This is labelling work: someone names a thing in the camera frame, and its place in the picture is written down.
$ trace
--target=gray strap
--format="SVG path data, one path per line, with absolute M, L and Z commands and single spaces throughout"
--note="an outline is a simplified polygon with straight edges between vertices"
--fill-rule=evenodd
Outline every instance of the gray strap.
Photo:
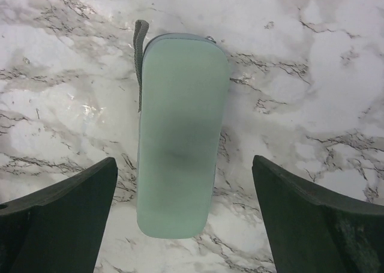
M 136 69 L 137 82 L 139 83 L 139 112 L 142 110 L 142 67 L 143 67 L 143 43 L 145 35 L 148 32 L 149 23 L 144 20 L 138 20 L 134 26 L 133 48 L 134 48 L 134 66 Z

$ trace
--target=mint green pouch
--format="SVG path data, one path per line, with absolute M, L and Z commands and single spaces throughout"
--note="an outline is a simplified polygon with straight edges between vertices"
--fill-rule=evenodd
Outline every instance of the mint green pouch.
M 155 238 L 190 238 L 208 217 L 229 65 L 211 40 L 164 34 L 143 54 L 148 23 L 136 22 L 140 87 L 137 223 Z

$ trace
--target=green case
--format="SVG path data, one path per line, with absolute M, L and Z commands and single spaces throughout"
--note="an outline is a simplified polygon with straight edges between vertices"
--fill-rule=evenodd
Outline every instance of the green case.
M 192 34 L 158 36 L 136 61 L 137 223 L 151 237 L 190 238 L 203 230 L 211 204 L 228 61 L 214 42 Z

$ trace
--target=marble surface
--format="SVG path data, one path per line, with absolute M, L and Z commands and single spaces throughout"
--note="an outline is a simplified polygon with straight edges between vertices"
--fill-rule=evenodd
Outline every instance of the marble surface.
M 232 65 L 211 214 L 193 239 L 136 224 L 136 19 L 147 41 L 211 35 Z M 255 154 L 384 205 L 384 0 L 0 0 L 0 48 L 0 203 L 118 162 L 97 273 L 275 272 Z

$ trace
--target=white marble countertop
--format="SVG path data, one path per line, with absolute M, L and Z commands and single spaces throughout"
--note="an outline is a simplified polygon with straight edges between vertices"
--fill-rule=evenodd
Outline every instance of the white marble countertop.
M 193 239 L 136 224 L 131 40 L 211 35 L 232 65 L 211 214 Z M 384 205 L 384 0 L 0 0 L 0 203 L 106 156 L 119 179 L 95 272 L 275 272 L 255 154 Z

